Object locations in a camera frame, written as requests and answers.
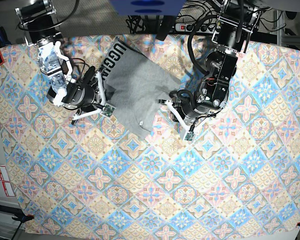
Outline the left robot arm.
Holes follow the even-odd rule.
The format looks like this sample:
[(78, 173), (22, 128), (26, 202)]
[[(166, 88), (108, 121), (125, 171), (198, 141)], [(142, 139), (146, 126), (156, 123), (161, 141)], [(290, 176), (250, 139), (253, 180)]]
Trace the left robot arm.
[[(237, 53), (248, 47), (262, 10), (246, 0), (224, 0), (217, 14), (200, 18), (190, 29), (187, 49), (193, 66), (203, 74), (195, 92), (180, 89), (173, 100), (160, 100), (182, 127), (180, 136), (193, 141), (202, 123), (215, 117), (226, 106), (230, 80), (237, 70)], [(195, 58), (192, 40), (202, 27), (214, 24), (212, 42), (215, 47), (201, 65)]]

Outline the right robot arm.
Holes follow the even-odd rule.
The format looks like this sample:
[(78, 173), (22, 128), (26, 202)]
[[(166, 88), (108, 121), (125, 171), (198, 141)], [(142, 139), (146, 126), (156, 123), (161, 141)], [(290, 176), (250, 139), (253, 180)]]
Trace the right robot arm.
[(24, 7), (15, 8), (28, 46), (38, 47), (38, 65), (50, 83), (48, 100), (57, 107), (73, 111), (72, 125), (78, 120), (99, 114), (111, 117), (115, 107), (106, 101), (102, 73), (90, 66), (79, 77), (73, 77), (72, 60), (61, 50), (61, 32), (57, 29), (63, 22), (56, 17), (51, 0), (35, 0)]

